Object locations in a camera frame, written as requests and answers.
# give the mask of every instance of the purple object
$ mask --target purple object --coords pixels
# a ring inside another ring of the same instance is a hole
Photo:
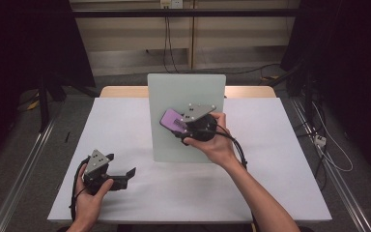
[[[174,109],[167,109],[160,120],[160,124],[171,131],[186,132],[186,123],[182,122],[183,116]]]

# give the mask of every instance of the metal bracket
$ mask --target metal bracket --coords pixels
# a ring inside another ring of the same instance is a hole
[[[182,121],[185,123],[195,122],[214,110],[216,110],[216,106],[213,104],[190,103],[188,105],[188,111],[183,116]]]
[[[108,164],[109,162],[111,162],[109,158],[95,149],[90,156],[89,162],[87,163],[85,174],[88,175]]]

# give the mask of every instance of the table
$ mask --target table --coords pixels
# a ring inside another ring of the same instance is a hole
[[[108,170],[110,175],[124,174],[134,166],[137,167],[136,176],[129,181],[128,189],[109,192],[105,196],[99,221],[251,222],[250,211],[243,197],[227,173],[217,165],[153,161],[150,117],[147,116],[148,100],[107,98],[120,95],[125,89],[130,97],[147,96],[145,86],[104,88],[102,98],[95,100],[48,219],[71,220],[68,206],[75,169],[89,153],[98,149],[104,154],[115,153],[115,160],[110,162]],[[294,220],[330,220],[328,207],[313,179],[280,100],[272,95],[269,87],[227,86],[225,95],[229,98],[243,97],[249,95],[249,90],[256,89],[259,92],[264,91],[264,94],[271,93],[267,95],[270,98],[224,101],[227,127],[243,146],[248,171]],[[242,124],[246,119],[250,123]]]

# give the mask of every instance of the metal rail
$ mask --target metal rail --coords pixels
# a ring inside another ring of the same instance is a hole
[[[17,203],[19,202],[20,197],[22,196],[22,193],[26,188],[28,180],[30,179],[30,176],[32,175],[32,172],[36,166],[36,163],[41,156],[44,145],[48,137],[50,136],[50,133],[52,132],[55,120],[59,116],[61,109],[61,105],[59,107],[56,107],[54,115],[49,121],[46,129],[43,132],[39,133],[34,147],[29,153],[26,162],[23,164],[22,169],[20,170],[14,184],[12,185],[9,194],[5,198],[4,203],[0,208],[0,232],[4,232],[6,230],[11,217],[14,214]]]
[[[74,16],[74,17],[286,17],[316,16],[326,13],[325,9],[145,9],[145,10],[21,10],[20,15]]]
[[[304,108],[302,104],[298,100],[291,100],[291,103],[294,106],[294,109],[297,111],[298,116],[300,117],[301,122],[305,126],[305,130],[307,132],[312,132],[311,128],[308,126],[308,124],[305,124],[306,119],[303,115]],[[322,157],[323,151],[319,146],[316,146],[318,151],[319,158]],[[327,152],[325,154],[329,159],[331,159],[329,153]],[[345,180],[343,179],[341,173],[336,168],[332,167],[329,162],[327,162],[326,159],[323,160],[323,164],[326,168],[326,171],[332,180],[339,196],[342,199],[342,202],[344,203],[346,209],[348,210],[349,215],[351,216],[352,220],[354,221],[355,226],[357,227],[357,231],[359,232],[371,232],[371,225],[369,223],[369,220],[367,219],[366,214],[363,212],[362,208],[360,207],[359,203],[357,202],[357,199],[352,194],[351,190],[349,189],[348,185],[346,184]]]

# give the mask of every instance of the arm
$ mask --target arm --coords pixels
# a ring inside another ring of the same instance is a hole
[[[226,129],[225,114],[212,115]],[[188,137],[184,143],[200,149],[213,163],[225,169],[257,219],[261,231],[299,231],[285,209],[243,168],[234,154],[230,139],[216,135],[210,141],[201,142]]]
[[[83,176],[87,164],[79,170],[79,176]],[[103,183],[96,195],[91,195],[84,187],[82,178],[77,178],[76,193],[79,194],[76,200],[76,220],[68,231],[90,231],[98,220],[100,214],[101,201],[113,185],[113,180]]]

